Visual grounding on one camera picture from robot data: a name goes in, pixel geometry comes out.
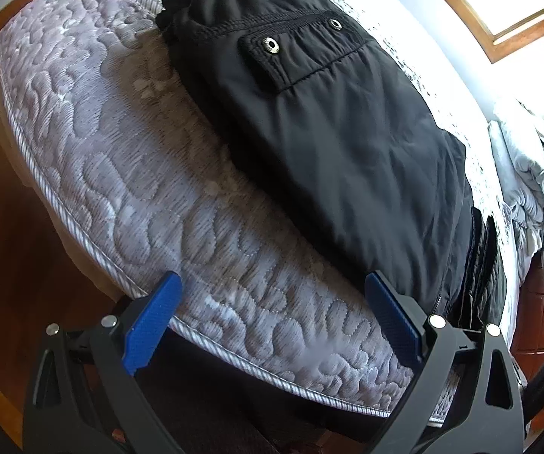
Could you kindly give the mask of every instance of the metal snap button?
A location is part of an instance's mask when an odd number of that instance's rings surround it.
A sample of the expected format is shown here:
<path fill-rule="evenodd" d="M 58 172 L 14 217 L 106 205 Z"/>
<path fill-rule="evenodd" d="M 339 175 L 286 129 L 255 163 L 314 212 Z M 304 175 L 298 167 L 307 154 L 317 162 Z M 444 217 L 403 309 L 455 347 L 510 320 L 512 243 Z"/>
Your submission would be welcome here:
<path fill-rule="evenodd" d="M 330 19 L 329 25 L 333 27 L 334 30 L 340 31 L 341 30 L 341 22 L 339 22 L 337 19 Z"/>
<path fill-rule="evenodd" d="M 277 54 L 280 51 L 279 44 L 271 37 L 266 37 L 263 40 L 263 46 L 268 53 Z"/>

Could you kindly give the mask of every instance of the mattress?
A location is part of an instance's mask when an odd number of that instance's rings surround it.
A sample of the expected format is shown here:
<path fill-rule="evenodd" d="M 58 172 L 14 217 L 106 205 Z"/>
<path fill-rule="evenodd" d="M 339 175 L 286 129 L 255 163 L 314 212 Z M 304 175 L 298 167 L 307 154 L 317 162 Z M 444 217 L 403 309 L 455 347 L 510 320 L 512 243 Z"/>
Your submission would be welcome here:
<path fill-rule="evenodd" d="M 332 0 L 400 65 L 439 127 L 466 146 L 474 204 L 498 228 L 515 329 L 515 246 L 486 120 L 397 0 Z M 114 294 L 166 270 L 183 300 L 171 328 L 261 380 L 386 417 L 409 384 L 362 294 L 234 168 L 180 83 L 153 19 L 161 0 L 34 0 L 0 32 L 0 139 L 73 260 Z M 430 421 L 441 423 L 456 374 Z"/>

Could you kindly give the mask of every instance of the bed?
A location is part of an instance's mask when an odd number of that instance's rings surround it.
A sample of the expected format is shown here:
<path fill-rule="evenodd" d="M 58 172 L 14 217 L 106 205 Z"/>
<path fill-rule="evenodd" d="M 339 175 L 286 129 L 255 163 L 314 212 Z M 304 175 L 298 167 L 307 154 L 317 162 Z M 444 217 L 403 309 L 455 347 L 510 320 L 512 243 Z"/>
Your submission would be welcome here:
<path fill-rule="evenodd" d="M 497 223 L 518 306 L 510 215 L 487 122 L 437 44 L 398 0 L 332 0 L 410 78 L 466 146 L 474 205 Z M 412 372 L 364 297 L 240 173 L 183 89 L 154 23 L 161 0 L 34 0 L 0 32 L 0 142 L 47 207 L 78 268 L 114 299 L 180 274 L 170 323 L 188 341 L 321 404 L 386 417 Z M 457 375 L 432 424 L 442 422 Z"/>

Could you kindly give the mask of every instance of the wooden floor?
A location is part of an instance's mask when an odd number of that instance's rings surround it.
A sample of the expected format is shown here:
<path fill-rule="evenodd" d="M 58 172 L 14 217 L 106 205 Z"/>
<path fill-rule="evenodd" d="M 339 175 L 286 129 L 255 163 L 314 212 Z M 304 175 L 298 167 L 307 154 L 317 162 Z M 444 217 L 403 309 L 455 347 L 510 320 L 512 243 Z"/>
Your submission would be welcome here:
<path fill-rule="evenodd" d="M 76 269 L 41 201 L 0 148 L 0 391 L 22 411 L 47 324 L 88 327 L 112 305 Z"/>

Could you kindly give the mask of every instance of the pocket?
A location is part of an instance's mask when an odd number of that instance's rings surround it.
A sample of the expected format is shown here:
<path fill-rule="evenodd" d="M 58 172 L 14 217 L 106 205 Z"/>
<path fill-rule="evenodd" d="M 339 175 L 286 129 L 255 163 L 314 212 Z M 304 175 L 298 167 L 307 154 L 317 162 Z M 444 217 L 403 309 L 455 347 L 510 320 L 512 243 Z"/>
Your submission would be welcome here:
<path fill-rule="evenodd" d="M 241 36 L 238 45 L 280 92 L 357 51 L 369 39 L 346 15 L 328 11 L 258 27 Z"/>

